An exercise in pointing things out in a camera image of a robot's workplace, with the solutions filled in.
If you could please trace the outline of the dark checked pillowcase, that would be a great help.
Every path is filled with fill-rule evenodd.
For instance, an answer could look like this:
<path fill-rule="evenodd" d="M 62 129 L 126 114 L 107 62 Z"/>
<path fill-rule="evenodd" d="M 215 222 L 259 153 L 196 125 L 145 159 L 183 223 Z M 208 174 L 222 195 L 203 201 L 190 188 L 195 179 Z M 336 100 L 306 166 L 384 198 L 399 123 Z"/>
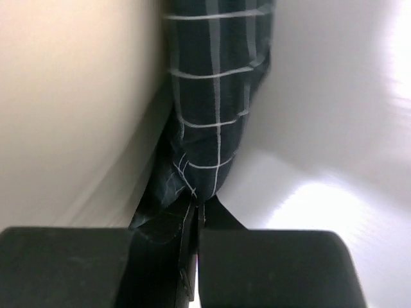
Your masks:
<path fill-rule="evenodd" d="M 225 182 L 270 67 L 273 1 L 170 1 L 170 57 L 159 97 L 173 103 L 130 226 L 183 194 L 203 203 Z"/>

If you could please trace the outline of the cream pillow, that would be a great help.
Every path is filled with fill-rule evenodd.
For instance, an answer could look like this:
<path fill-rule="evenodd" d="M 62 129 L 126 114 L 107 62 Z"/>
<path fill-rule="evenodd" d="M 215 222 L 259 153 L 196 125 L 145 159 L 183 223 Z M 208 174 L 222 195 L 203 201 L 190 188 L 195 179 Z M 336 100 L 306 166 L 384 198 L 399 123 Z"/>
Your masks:
<path fill-rule="evenodd" d="M 160 1 L 1 2 L 1 228 L 127 226 L 170 102 Z"/>

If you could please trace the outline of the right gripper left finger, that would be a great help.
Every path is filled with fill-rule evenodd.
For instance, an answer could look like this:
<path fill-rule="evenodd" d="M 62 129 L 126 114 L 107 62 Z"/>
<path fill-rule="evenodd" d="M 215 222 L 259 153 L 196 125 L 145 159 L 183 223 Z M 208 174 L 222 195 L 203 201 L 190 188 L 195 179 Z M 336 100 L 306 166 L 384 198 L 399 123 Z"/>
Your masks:
<path fill-rule="evenodd" d="M 187 196 L 138 228 L 10 227 L 2 307 L 187 307 L 196 207 Z"/>

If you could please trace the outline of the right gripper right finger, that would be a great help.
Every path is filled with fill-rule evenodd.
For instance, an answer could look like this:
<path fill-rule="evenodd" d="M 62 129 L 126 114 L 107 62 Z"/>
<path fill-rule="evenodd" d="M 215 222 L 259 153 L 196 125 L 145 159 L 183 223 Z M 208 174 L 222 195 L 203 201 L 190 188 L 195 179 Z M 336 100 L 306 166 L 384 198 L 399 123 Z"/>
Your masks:
<path fill-rule="evenodd" d="M 202 307 L 365 307 L 351 254 L 334 232 L 249 230 L 218 200 L 198 209 Z"/>

